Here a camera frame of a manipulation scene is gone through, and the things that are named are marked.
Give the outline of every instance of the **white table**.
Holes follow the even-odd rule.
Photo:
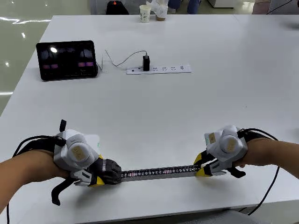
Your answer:
[[[101,137],[102,154],[123,168],[191,164],[204,133],[228,124],[257,127],[299,142],[297,16],[54,16],[42,42],[93,40],[100,61],[146,49],[152,65],[189,63],[191,74],[128,76],[104,57],[96,79],[42,82],[36,52],[0,117],[0,157],[32,135],[54,135],[59,122]],[[124,68],[140,65],[141,55]],[[154,217],[257,204],[274,166],[246,167],[242,179],[178,178],[124,182],[97,189],[72,186],[60,207],[50,192],[61,179],[22,187],[10,203],[11,223],[85,223]],[[299,200],[299,181],[280,171],[266,203]],[[0,216],[1,223],[5,212]]]

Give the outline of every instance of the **power strip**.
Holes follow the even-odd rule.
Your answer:
[[[176,65],[171,67],[154,67],[150,66],[149,71],[143,71],[142,67],[127,69],[127,75],[141,75],[141,74],[164,74],[164,73],[191,73],[190,65]]]

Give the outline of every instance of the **black cable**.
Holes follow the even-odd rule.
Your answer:
[[[282,6],[285,6],[285,5],[289,4],[291,1],[293,1],[293,0],[289,0],[289,1],[288,1],[288,2],[286,2],[285,4],[282,4],[281,6],[278,6],[277,8],[275,8],[275,9],[271,10],[270,12],[268,12],[266,15],[268,15],[268,14],[270,14],[270,13],[274,12],[275,10],[277,10],[277,9],[281,8]]]
[[[48,135],[38,135],[38,136],[33,136],[33,137],[30,137],[30,138],[27,138],[25,140],[23,140],[19,146],[17,147],[17,149],[15,150],[14,154],[13,154],[13,158],[21,153],[24,153],[25,151],[20,151],[20,153],[18,154],[21,146],[26,142],[26,141],[30,141],[30,140],[33,140],[33,139],[51,139],[53,138],[52,136],[48,136]],[[6,206],[6,218],[7,218],[7,224],[9,224],[10,222],[10,218],[9,218],[9,203],[7,204]]]
[[[9,224],[10,220],[9,220],[9,203],[6,206],[6,219],[7,219],[7,224]]]
[[[263,130],[257,129],[257,128],[247,128],[247,129],[243,129],[243,130],[242,130],[243,133],[246,133],[246,132],[249,132],[249,131],[255,131],[255,132],[263,133],[263,134],[265,134],[265,135],[271,137],[272,139],[278,141],[278,139],[275,138],[273,135],[271,135],[271,134],[269,134],[269,133],[267,133],[267,132],[265,132],[265,131],[263,131]],[[277,175],[278,175],[279,169],[280,169],[280,167],[277,166],[277,170],[276,170],[276,172],[275,172],[273,181],[271,182],[271,184],[270,184],[270,186],[269,186],[269,188],[268,188],[266,194],[265,194],[264,197],[262,198],[261,202],[260,202],[260,203],[259,203],[259,204],[258,204],[258,205],[257,205],[251,212],[250,212],[250,213],[247,214],[248,216],[252,215],[252,214],[253,214],[256,210],[258,210],[258,209],[261,207],[261,205],[263,204],[264,200],[265,200],[266,197],[268,196],[270,190],[272,189],[272,187],[273,187],[273,185],[274,185],[274,183],[275,183],[275,181],[276,181],[276,179],[277,179]]]

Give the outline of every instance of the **hand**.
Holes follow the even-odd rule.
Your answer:
[[[69,172],[57,167],[53,153],[45,150],[31,150],[14,157],[26,169],[25,183],[41,182],[54,177],[67,178]]]
[[[235,166],[244,167],[245,165],[265,166],[273,163],[273,150],[277,141],[259,138],[247,143],[248,151],[246,155],[234,163]]]

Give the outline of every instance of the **person's leg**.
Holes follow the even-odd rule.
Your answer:
[[[188,14],[197,14],[200,3],[201,3],[201,0],[189,0],[187,13]]]
[[[181,6],[181,0],[169,0],[168,8],[171,13],[175,13],[175,11]]]

